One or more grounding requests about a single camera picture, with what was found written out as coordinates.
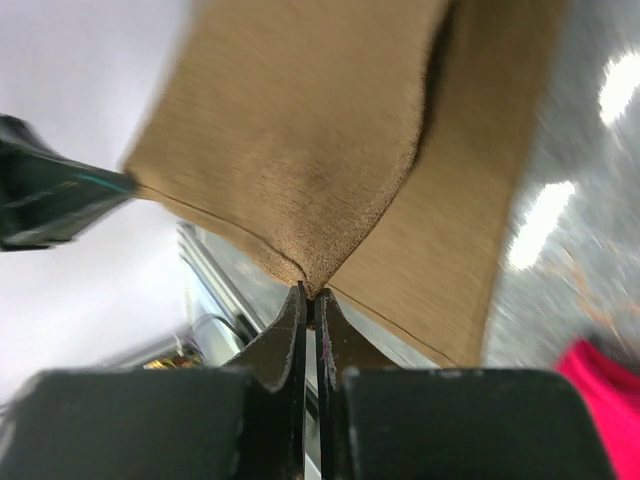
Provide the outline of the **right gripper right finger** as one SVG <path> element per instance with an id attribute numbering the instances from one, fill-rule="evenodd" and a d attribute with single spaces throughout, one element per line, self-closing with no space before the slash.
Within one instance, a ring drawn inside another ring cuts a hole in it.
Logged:
<path id="1" fill-rule="evenodd" d="M 586 405 L 548 370 L 395 365 L 314 300 L 326 479 L 610 479 Z"/>

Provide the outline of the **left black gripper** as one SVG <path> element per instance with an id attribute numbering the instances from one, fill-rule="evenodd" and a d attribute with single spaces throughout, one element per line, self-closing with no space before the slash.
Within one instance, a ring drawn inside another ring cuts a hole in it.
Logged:
<path id="1" fill-rule="evenodd" d="M 68 159 L 23 120 L 1 116 L 1 248 L 43 250 L 74 240 L 133 198 L 133 177 Z"/>

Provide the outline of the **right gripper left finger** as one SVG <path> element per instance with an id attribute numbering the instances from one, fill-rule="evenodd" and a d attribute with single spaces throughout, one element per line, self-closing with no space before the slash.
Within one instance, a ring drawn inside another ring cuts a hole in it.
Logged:
<path id="1" fill-rule="evenodd" d="M 227 364 L 53 370 L 1 423 L 5 479 L 300 479 L 306 294 Z"/>

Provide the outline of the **brown fabric napkin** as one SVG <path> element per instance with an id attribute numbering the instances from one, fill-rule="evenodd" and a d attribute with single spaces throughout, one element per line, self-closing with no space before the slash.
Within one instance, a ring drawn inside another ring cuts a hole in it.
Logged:
<path id="1" fill-rule="evenodd" d="M 475 366 L 566 8 L 211 1 L 125 170 L 277 280 Z"/>

